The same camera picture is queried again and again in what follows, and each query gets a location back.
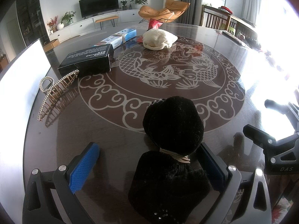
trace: circular table decoration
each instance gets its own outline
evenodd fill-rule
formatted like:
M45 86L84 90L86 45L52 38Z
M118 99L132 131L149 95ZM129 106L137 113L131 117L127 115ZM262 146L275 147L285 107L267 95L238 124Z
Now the circular table decoration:
M115 49L111 72L79 78L80 95L97 115L144 132L149 103L179 95L194 102L207 132L240 111L245 99L240 74L218 51L181 36L170 49L152 51L137 38Z

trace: green chair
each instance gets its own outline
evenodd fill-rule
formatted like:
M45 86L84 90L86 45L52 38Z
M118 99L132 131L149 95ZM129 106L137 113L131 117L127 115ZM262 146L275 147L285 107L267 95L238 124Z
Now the green chair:
M225 24L222 24L221 27L220 27L220 30L225 30ZM233 27L231 26L228 26L228 32L232 35L235 35L236 33L236 29L234 29Z

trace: blue textured pad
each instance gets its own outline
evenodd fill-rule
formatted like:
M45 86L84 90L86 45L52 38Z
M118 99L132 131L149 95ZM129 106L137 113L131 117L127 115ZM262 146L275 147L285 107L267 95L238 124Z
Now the blue textured pad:
M73 194L82 189L87 176L99 157L99 154L100 148L96 143L94 143L71 173L69 186Z

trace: flat screen tv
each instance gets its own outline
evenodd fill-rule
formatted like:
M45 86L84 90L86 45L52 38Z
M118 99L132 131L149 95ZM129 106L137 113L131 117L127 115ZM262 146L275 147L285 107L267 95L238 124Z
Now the flat screen tv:
M83 18L119 8L118 0L80 0L79 5Z

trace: glossy round table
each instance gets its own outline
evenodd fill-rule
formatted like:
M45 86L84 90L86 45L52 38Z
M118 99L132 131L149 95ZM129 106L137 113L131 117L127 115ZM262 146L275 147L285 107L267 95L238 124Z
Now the glossy round table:
M147 30L147 23L131 27L139 36ZM44 94L38 93L24 146L25 186L32 169L55 170L93 141L100 146L100 158L83 189L76 192L87 213L95 223L148 223L130 206L127 195L140 156L158 150L142 128L146 108L155 99L173 95L194 102L205 124L203 141L240 171L254 172L264 166L262 149L242 133L246 124L277 140L293 134L285 116L264 107L266 99L296 102L294 89L264 55L213 29L173 23L161 28L178 36L170 49L147 50L136 42L138 36L121 45L115 49L111 72L79 77L66 95L65 106L42 122L37 121L37 114ZM88 48L121 29L62 43L48 54L52 64L48 75L59 79L57 67L68 53ZM190 157L192 166L199 167L195 157ZM266 180L274 206L289 176L268 175ZM199 223L218 195L211 191L186 223ZM59 202L58 208L69 223Z

